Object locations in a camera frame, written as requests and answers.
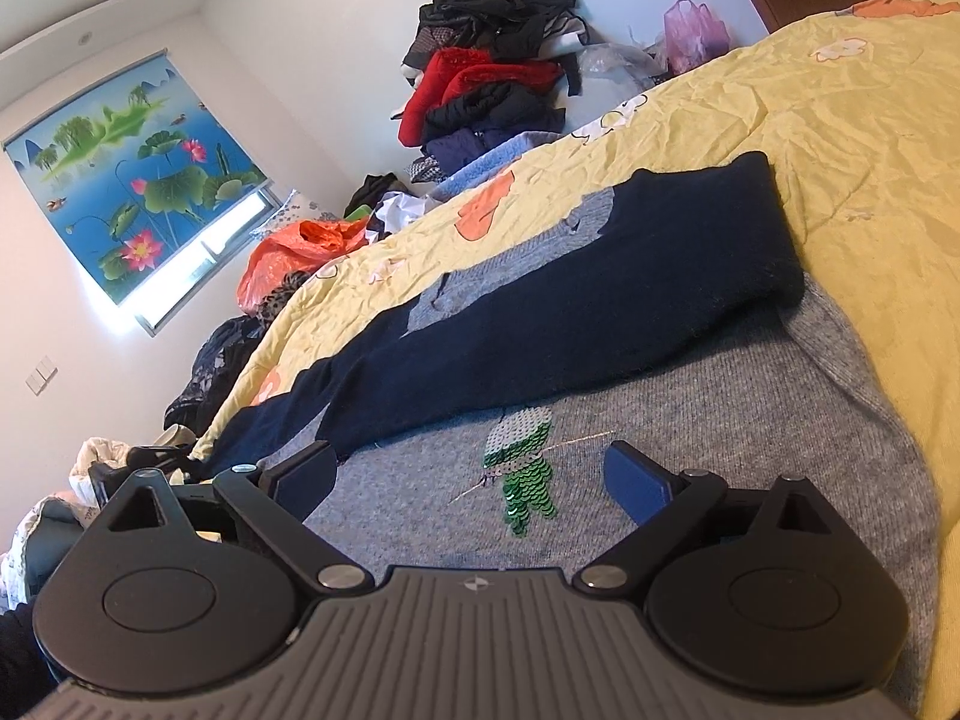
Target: red garment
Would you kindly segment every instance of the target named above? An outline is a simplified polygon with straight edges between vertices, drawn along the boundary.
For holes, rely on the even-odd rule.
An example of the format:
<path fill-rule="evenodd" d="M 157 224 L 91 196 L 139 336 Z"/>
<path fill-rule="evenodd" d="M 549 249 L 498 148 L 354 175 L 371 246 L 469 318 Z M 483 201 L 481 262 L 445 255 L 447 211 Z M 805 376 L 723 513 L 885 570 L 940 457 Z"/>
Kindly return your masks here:
<path fill-rule="evenodd" d="M 560 77 L 554 62 L 531 59 L 512 65 L 491 62 L 488 52 L 477 49 L 440 49 L 430 58 L 424 80 L 403 109 L 400 143 L 420 146 L 426 112 L 491 81 L 518 81 L 545 94 Z"/>
<path fill-rule="evenodd" d="M 237 287 L 237 305 L 256 313 L 263 298 L 293 271 L 313 274 L 335 257 L 367 245 L 367 221 L 303 220 L 288 224 L 262 240 L 250 255 L 247 272 Z"/>

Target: red fuzzy sweater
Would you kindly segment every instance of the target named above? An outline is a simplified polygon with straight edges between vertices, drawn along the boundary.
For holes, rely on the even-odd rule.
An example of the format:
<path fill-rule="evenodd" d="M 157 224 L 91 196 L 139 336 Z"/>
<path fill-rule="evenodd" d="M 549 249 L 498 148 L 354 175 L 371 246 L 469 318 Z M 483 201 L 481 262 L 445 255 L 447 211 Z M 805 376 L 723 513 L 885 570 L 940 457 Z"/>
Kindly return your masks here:
<path fill-rule="evenodd" d="M 518 81 L 538 94 L 546 94 L 560 77 L 554 62 L 531 59 L 515 65 L 491 62 L 488 52 L 475 49 L 440 49 L 430 59 L 424 80 L 403 109 L 400 143 L 420 146 L 424 117 L 431 108 L 449 103 L 472 89 L 493 81 Z"/>

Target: yellow bedsheet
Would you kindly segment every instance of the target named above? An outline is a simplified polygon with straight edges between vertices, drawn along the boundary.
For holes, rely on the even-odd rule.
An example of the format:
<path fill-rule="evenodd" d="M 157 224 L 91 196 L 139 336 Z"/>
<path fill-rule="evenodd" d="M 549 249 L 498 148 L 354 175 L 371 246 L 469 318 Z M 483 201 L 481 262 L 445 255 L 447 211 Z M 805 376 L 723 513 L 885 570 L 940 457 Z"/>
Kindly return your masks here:
<path fill-rule="evenodd" d="M 960 709 L 960 0 L 812 16 L 538 148 L 296 294 L 198 445 L 289 389 L 376 313 L 549 228 L 638 167 L 765 151 L 805 266 L 847 312 L 918 440 L 943 509 L 923 716 Z"/>

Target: lotus painting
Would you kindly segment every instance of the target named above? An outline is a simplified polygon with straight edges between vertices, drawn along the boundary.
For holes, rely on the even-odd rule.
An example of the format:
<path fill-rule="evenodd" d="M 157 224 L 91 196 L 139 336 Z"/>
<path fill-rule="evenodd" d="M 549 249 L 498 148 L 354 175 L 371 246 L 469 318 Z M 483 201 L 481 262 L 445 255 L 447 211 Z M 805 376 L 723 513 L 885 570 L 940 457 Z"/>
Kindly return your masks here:
<path fill-rule="evenodd" d="M 166 56 L 85 92 L 6 150 L 116 303 L 265 180 Z"/>

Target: blue gripper pad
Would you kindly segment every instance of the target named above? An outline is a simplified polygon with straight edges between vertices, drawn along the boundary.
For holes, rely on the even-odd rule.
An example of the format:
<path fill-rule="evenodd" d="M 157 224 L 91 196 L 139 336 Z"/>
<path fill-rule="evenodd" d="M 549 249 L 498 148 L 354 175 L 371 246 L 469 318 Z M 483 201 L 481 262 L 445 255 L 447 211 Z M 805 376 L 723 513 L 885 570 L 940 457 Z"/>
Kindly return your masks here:
<path fill-rule="evenodd" d="M 627 442 L 613 442 L 603 460 L 607 493 L 642 525 L 673 500 L 677 477 Z"/>

